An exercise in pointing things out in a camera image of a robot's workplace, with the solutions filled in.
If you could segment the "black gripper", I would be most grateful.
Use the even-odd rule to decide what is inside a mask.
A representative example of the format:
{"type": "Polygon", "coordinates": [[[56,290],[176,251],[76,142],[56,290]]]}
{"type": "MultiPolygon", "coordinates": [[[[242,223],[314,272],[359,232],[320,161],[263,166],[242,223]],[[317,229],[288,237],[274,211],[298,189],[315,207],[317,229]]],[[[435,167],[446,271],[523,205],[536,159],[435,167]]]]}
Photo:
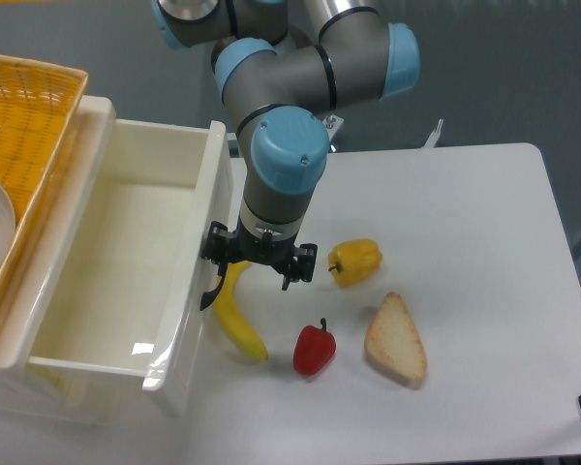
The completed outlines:
{"type": "Polygon", "coordinates": [[[243,227],[230,232],[226,225],[212,221],[199,256],[217,265],[219,276],[226,275],[231,263],[269,265],[283,276],[282,290],[286,291],[291,283],[310,283],[316,267],[318,245],[295,246],[295,240],[295,235],[285,240],[256,237],[243,227]]]}

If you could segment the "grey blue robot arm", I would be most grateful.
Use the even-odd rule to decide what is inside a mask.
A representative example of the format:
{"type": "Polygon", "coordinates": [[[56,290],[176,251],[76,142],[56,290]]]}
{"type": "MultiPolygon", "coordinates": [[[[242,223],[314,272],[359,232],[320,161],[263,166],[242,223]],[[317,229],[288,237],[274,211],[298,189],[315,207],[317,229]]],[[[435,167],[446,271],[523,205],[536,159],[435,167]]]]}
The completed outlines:
{"type": "Polygon", "coordinates": [[[310,1],[318,38],[301,43],[285,1],[155,1],[172,47],[215,45],[212,69],[247,174],[234,230],[213,223],[201,252],[220,277],[264,264],[286,283],[310,281],[318,248],[296,241],[325,169],[335,109],[407,91],[420,74],[413,31],[372,1],[310,1]]]}

